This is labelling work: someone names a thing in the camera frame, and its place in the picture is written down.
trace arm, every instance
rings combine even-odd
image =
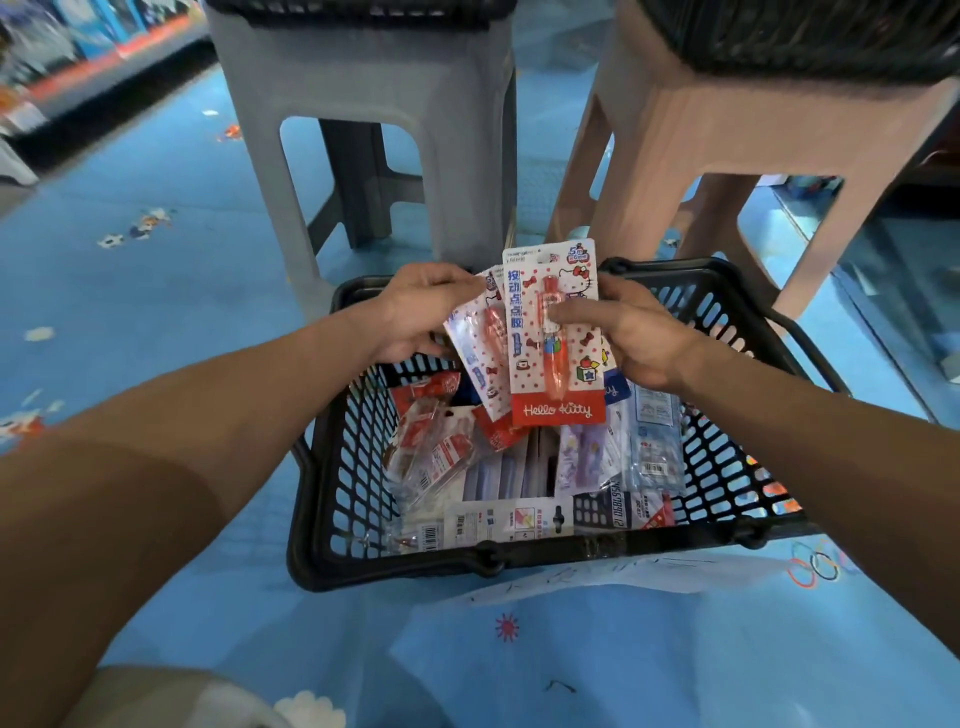
[[[113,636],[200,553],[310,421],[483,281],[407,266],[376,299],[148,381],[0,458],[0,715],[59,724]]]
[[[754,361],[683,326],[636,283],[601,285],[611,301],[563,303],[557,321],[602,327],[630,379],[699,407],[960,656],[960,433]]]

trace hello kitty packaging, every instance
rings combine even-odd
[[[490,420],[498,423],[510,413],[506,309],[500,294],[503,266],[494,265],[479,276],[487,289],[473,301],[458,306],[444,328]]]
[[[559,327],[546,315],[564,299],[597,299],[593,241],[514,248],[503,264],[514,425],[605,422],[600,329]]]

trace blue floor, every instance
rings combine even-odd
[[[585,20],[582,37],[576,24],[552,37],[517,33],[522,242],[545,230],[601,20]],[[558,42],[569,46],[559,55]],[[223,76],[211,72],[0,221],[0,412],[16,413],[0,421],[0,449],[25,423],[55,423],[301,323],[244,144],[220,140],[234,121]],[[386,136],[392,166],[417,172],[409,138]],[[293,119],[283,139],[310,216],[332,187],[319,129]],[[130,240],[156,208],[170,224]],[[423,210],[394,213],[392,241],[351,251],[335,233],[319,256],[324,274],[339,283],[428,259]],[[783,283],[804,240],[769,189],[756,191],[741,226]],[[97,245],[111,234],[127,240]],[[856,397],[923,415],[835,282],[801,324]],[[53,336],[28,341],[39,328]],[[496,609],[434,606],[482,585],[472,577],[310,595],[284,562],[297,476],[288,458],[134,617],[105,662],[207,667],[270,702],[310,690],[364,728],[892,728],[951,725],[960,713],[957,661],[829,543],[768,546],[760,555],[783,559],[783,573],[702,595],[607,586]],[[838,578],[829,569],[817,577],[811,549],[829,550]],[[806,566],[788,571],[791,558]],[[504,615],[519,624],[512,642],[495,632]],[[551,681],[566,687],[548,689]]]

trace white cloud print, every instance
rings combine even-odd
[[[347,714],[334,709],[330,698],[315,697],[311,691],[278,700],[274,710],[293,728],[347,728]]]

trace red sun drawing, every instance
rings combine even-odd
[[[512,642],[519,637],[520,625],[513,615],[504,615],[496,620],[496,636],[504,642]]]

